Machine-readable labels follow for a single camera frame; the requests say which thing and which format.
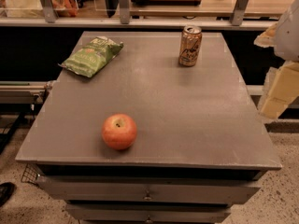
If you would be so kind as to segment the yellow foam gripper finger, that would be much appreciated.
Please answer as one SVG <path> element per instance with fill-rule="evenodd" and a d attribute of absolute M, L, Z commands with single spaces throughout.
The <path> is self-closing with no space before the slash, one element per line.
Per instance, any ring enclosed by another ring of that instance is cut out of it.
<path fill-rule="evenodd" d="M 259 113 L 277 119 L 299 97 L 299 63 L 286 61 L 280 68 L 271 67 L 258 103 Z"/>

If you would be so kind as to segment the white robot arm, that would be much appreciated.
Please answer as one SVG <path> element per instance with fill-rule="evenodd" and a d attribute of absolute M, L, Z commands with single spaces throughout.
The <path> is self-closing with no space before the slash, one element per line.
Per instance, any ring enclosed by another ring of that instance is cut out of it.
<path fill-rule="evenodd" d="M 294 0 L 277 23 L 258 35 L 254 44 L 272 47 L 275 55 L 284 60 L 259 107 L 261 115 L 277 119 L 299 97 L 299 0 Z"/>

